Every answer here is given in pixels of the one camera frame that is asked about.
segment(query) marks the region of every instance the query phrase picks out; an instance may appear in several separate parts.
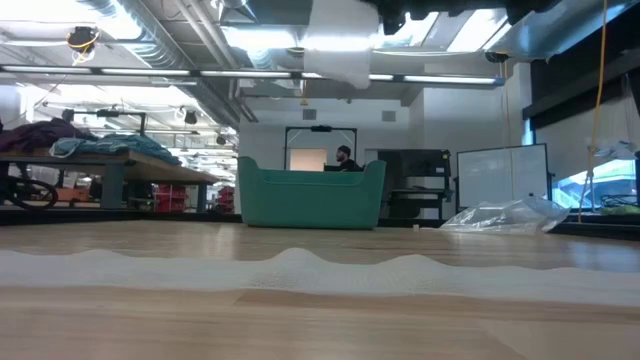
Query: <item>plastic bag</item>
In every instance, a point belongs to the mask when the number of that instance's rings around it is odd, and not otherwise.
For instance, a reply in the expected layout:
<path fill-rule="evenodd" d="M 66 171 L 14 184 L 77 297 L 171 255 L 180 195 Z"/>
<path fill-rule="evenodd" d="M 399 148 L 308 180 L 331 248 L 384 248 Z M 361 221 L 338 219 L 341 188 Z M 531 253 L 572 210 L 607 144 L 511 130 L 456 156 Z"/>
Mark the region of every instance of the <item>plastic bag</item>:
<path fill-rule="evenodd" d="M 534 235 L 548 232 L 563 222 L 569 209 L 543 199 L 529 197 L 501 204 L 481 203 L 447 221 L 441 230 L 488 234 Z"/>
<path fill-rule="evenodd" d="M 304 70 L 348 82 L 356 89 L 368 88 L 378 24 L 378 11 L 371 4 L 358 0 L 314 1 L 303 40 Z"/>

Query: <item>wooden floor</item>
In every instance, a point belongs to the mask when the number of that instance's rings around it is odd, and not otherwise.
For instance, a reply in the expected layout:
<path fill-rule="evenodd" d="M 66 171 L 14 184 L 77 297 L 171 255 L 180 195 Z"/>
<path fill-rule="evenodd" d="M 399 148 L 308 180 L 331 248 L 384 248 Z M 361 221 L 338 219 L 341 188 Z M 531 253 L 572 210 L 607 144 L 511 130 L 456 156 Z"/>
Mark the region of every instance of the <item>wooden floor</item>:
<path fill-rule="evenodd" d="M 411 229 L 254 229 L 117 222 L 0 227 L 0 250 L 334 262 L 422 254 L 456 266 L 640 272 L 640 242 Z M 116 288 L 0 288 L 0 359 L 640 359 L 637 308 L 446 296 L 347 297 Z"/>

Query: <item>ceiling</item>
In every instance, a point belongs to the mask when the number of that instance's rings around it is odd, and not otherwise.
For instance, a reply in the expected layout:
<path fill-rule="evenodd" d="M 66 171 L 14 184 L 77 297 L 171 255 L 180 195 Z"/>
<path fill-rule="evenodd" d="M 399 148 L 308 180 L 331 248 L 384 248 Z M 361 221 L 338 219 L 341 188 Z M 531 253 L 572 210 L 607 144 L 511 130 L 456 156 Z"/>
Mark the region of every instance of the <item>ceiling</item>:
<path fill-rule="evenodd" d="M 584 6 L 577 8 L 577 5 L 571 5 L 576 3 L 576 1 L 577 0 L 560 1 L 548 13 L 531 13 L 525 17 L 525 20 L 527 23 L 535 23 L 539 21 L 538 19 L 544 18 L 545 15 L 555 14 L 553 11 L 557 12 L 559 11 L 558 9 L 560 9 L 563 11 L 563 17 L 562 19 L 556 19 L 557 24 L 554 30 L 557 33 L 563 31 L 571 33 L 571 31 L 568 31 L 571 29 L 563 29 L 558 24 L 563 23 L 565 18 L 568 19 L 566 21 L 569 21 L 572 19 L 572 14 L 578 11 L 582 11 L 579 15 L 584 17 L 585 11 L 587 11 L 585 9 L 595 11 L 594 9 L 596 9 L 596 7 L 594 4 L 600 3 L 600 0 L 580 0 L 580 4 Z M 180 2 L 186 5 L 188 11 L 187 16 L 185 16 L 184 13 L 185 8 L 178 6 Z M 618 12 L 622 11 L 621 8 L 619 8 L 621 4 L 631 6 L 636 2 L 638 1 L 612 0 L 612 3 L 618 6 Z M 118 38 L 120 33 L 127 31 L 135 34 L 135 26 L 131 26 L 131 21 L 128 23 L 117 23 L 117 26 L 113 26 L 113 24 L 105 25 L 106 20 L 104 14 L 91 9 L 87 10 L 87 8 L 90 7 L 88 5 L 95 6 L 96 4 L 108 3 L 126 5 L 123 8 L 124 10 L 119 8 L 116 10 L 126 15 L 122 16 L 122 14 L 118 13 L 120 17 L 124 18 L 128 16 L 129 20 L 134 18 L 134 23 L 138 20 L 135 19 L 133 12 L 131 12 L 132 8 L 140 10 L 145 14 L 148 13 L 150 15 L 149 19 L 153 23 L 151 24 L 153 31 L 168 34 L 169 37 L 165 38 L 168 39 L 167 42 L 174 43 L 176 49 L 184 55 L 187 60 L 184 66 L 195 67 L 202 70 L 229 68 L 229 64 L 227 63 L 229 58 L 231 58 L 231 63 L 235 63 L 235 65 L 240 68 L 257 67 L 260 70 L 265 70 L 263 65 L 256 65 L 253 51 L 247 51 L 243 46 L 236 46 L 238 45 L 235 44 L 237 41 L 228 37 L 229 31 L 231 31 L 229 29 L 239 32 L 253 31 L 252 34 L 256 34 L 256 31 L 271 31 L 271 34 L 276 35 L 283 33 L 292 34 L 293 38 L 297 39 L 294 41 L 299 42 L 304 38 L 307 31 L 313 4 L 312 0 L 250 0 L 248 5 L 250 5 L 251 10 L 260 23 L 257 25 L 237 11 L 230 11 L 223 19 L 220 19 L 220 10 L 223 8 L 223 5 L 219 3 L 219 0 L 140 0 L 140 2 L 138 2 L 138 0 L 58 0 L 56 2 L 47 0 L 22 0 L 16 3 L 17 8 L 14 9 L 14 11 L 0 15 L 0 63 L 71 65 L 73 63 L 72 52 L 64 43 L 66 35 L 73 30 L 74 26 L 95 26 L 97 24 L 101 26 L 101 28 L 104 26 L 103 30 L 105 31 L 103 31 L 103 37 L 100 39 L 95 54 L 92 55 L 92 59 L 80 66 L 149 67 L 150 65 L 146 62 L 146 58 L 141 57 L 140 53 L 136 52 L 135 45 L 124 45 L 123 39 Z M 210 34 L 207 35 L 209 28 L 206 26 L 204 19 L 199 16 L 200 14 L 195 11 L 194 3 L 198 4 L 206 13 L 208 21 L 219 31 L 219 35 L 222 35 L 221 42 L 215 41 L 215 38 Z M 190 22 L 189 18 L 195 19 L 195 27 L 193 26 L 194 22 Z M 477 22 L 478 19 L 488 21 L 489 25 L 470 28 L 470 24 L 474 21 Z M 413 21 L 407 19 L 407 21 L 407 24 L 395 36 L 382 37 L 380 34 L 377 38 L 378 40 L 376 41 L 378 45 L 371 57 L 372 73 L 496 77 L 500 76 L 498 65 L 487 61 L 482 51 L 482 47 L 489 45 L 487 42 L 496 40 L 498 45 L 507 46 L 515 41 L 514 35 L 512 35 L 514 32 L 520 34 L 519 38 L 522 39 L 524 32 L 528 31 L 531 33 L 534 30 L 538 32 L 544 31 L 544 26 L 542 25 L 532 29 L 531 27 L 523 27 L 521 23 L 511 28 L 510 25 L 506 23 L 506 12 L 504 9 L 458 11 L 453 15 L 447 12 L 432 13 L 424 20 Z M 417 33 L 413 32 L 414 30 L 421 29 L 421 27 L 422 30 L 426 30 L 423 34 L 417 35 Z M 468 35 L 468 42 L 475 44 L 469 45 L 471 46 L 469 48 L 471 52 L 448 52 L 448 50 L 451 50 L 453 47 L 456 49 L 460 48 L 460 46 L 454 45 L 456 43 L 459 45 L 459 38 L 465 32 L 470 33 L 470 35 Z M 36 40 L 42 40 L 42 44 L 39 44 L 39 46 L 15 44 L 20 40 L 31 40 L 32 43 L 36 43 Z M 129 40 L 131 43 L 137 41 L 132 39 L 124 40 Z M 219 54 L 225 51 L 229 54 L 229 57 L 223 56 L 223 61 L 221 62 L 219 61 Z M 288 51 L 286 48 L 265 49 L 262 53 L 268 60 L 267 67 L 271 67 L 271 69 L 302 70 L 304 68 L 303 58 Z M 7 76 L 6 74 L 0 75 L 0 84 L 10 83 L 15 80 L 23 83 L 33 83 L 39 88 L 50 90 L 51 86 L 57 84 L 61 79 L 47 75 L 21 75 L 18 76 L 17 79 L 12 76 Z M 67 76 L 64 79 L 64 83 L 68 85 L 73 84 L 74 86 L 77 85 L 79 89 L 84 89 L 81 86 L 96 84 L 101 88 L 107 88 L 107 90 L 109 90 L 110 87 L 126 85 L 136 86 L 138 88 L 151 86 L 163 87 L 165 90 L 161 92 L 166 93 L 173 91 L 167 89 L 172 82 L 161 78 Z M 242 100 L 244 98 L 290 98 L 305 96 L 308 98 L 326 99 L 394 99 L 404 100 L 403 104 L 405 105 L 408 96 L 410 97 L 415 94 L 416 89 L 424 87 L 402 83 L 372 83 L 368 89 L 357 90 L 346 83 L 326 80 L 307 81 L 303 84 L 299 81 L 240 81 L 239 83 L 241 89 L 238 92 L 230 92 L 230 90 L 235 89 L 235 86 L 233 83 L 229 83 L 229 81 L 219 81 L 211 83 L 210 85 L 214 90 L 218 91 L 218 96 L 221 94 L 223 98 L 227 96 L 233 98 L 239 96 L 240 103 L 244 103 Z M 176 108 L 180 106 L 190 106 L 193 110 L 197 110 L 199 116 L 197 126 L 200 127 L 215 126 L 214 123 L 216 121 L 220 122 L 221 119 L 219 116 L 211 113 L 210 109 L 206 106 L 202 106 L 208 102 L 206 97 L 194 97 L 190 94 L 189 87 L 183 86 L 182 84 L 176 85 L 180 91 L 186 94 L 186 98 L 191 97 L 195 100 L 190 103 L 185 101 L 184 104 L 172 103 L 168 105 L 169 108 L 176 110 Z M 146 92 L 146 95 L 143 95 L 143 97 L 153 97 L 155 93 L 155 90 L 151 90 Z M 111 103 L 113 97 L 106 102 L 94 100 L 85 101 L 85 105 L 114 105 Z M 153 100 L 154 99 L 143 101 L 138 99 L 137 101 L 133 101 L 129 99 L 129 102 L 132 108 L 135 105 L 135 107 L 139 109 L 148 109 L 144 106 L 146 105 L 144 103 L 153 103 Z M 183 124 L 174 121 L 175 119 L 171 112 L 167 112 L 167 114 L 169 115 L 156 115 L 155 117 L 158 118 L 158 121 L 151 122 L 150 126 L 156 126 L 158 128 L 180 128 L 183 126 Z M 242 115 L 244 113 L 238 112 L 236 114 L 236 120 L 241 118 L 238 114 Z"/>

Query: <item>teal couch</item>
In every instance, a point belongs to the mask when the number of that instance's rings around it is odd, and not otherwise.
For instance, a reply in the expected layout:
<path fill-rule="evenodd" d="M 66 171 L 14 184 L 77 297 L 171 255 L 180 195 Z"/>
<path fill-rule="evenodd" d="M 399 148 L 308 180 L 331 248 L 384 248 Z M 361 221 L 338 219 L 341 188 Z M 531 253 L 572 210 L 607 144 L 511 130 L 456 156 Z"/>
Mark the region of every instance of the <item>teal couch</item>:
<path fill-rule="evenodd" d="M 364 172 L 262 170 L 238 159 L 242 220 L 250 226 L 372 229 L 378 224 L 386 163 Z"/>

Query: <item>desk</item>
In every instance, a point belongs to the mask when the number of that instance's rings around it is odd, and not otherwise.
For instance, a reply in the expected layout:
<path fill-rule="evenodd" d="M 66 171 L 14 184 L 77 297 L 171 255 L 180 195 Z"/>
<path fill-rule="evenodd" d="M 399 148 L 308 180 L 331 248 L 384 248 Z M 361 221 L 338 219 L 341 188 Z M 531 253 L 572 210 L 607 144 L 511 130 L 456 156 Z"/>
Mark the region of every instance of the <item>desk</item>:
<path fill-rule="evenodd" d="M 0 153 L 0 176 L 6 175 L 10 163 L 26 163 L 100 175 L 103 209 L 120 209 L 122 184 L 152 182 L 156 184 L 198 185 L 198 212 L 206 210 L 207 185 L 218 181 L 215 176 L 185 167 L 171 165 L 160 159 L 127 151 L 117 155 L 74 154 L 68 158 L 49 155 L 48 149 L 32 153 L 17 151 Z"/>

